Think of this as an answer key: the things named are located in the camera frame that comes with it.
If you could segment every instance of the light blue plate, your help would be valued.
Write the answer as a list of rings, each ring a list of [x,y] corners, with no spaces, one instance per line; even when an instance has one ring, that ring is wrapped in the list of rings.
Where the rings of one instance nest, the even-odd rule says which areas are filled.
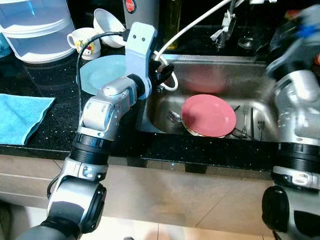
[[[109,55],[94,59],[80,68],[82,90],[97,95],[99,88],[126,73],[126,57]]]

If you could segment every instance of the pink plate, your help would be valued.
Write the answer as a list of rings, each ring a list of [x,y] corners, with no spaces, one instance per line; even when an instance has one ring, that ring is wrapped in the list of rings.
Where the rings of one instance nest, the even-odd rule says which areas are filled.
[[[222,137],[236,126],[232,107],[219,97],[199,94],[189,97],[181,110],[183,123],[193,131],[208,137]]]

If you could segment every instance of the blue towel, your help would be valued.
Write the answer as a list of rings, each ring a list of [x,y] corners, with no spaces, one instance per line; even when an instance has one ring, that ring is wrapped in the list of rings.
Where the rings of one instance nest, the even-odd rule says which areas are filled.
[[[0,93],[0,144],[26,144],[54,99]]]

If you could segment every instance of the cup handle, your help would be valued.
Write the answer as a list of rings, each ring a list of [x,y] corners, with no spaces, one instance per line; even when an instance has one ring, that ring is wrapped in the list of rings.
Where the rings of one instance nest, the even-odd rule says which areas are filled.
[[[75,43],[74,36],[72,36],[72,33],[69,33],[66,36],[66,40],[67,40],[68,44],[70,45],[70,47],[72,47],[73,49],[76,49],[76,45],[74,44]]]

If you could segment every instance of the red logo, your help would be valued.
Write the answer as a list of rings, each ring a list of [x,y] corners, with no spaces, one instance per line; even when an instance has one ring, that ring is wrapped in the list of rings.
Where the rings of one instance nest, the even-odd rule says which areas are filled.
[[[125,0],[125,8],[130,14],[133,14],[136,11],[136,7],[135,0]]]

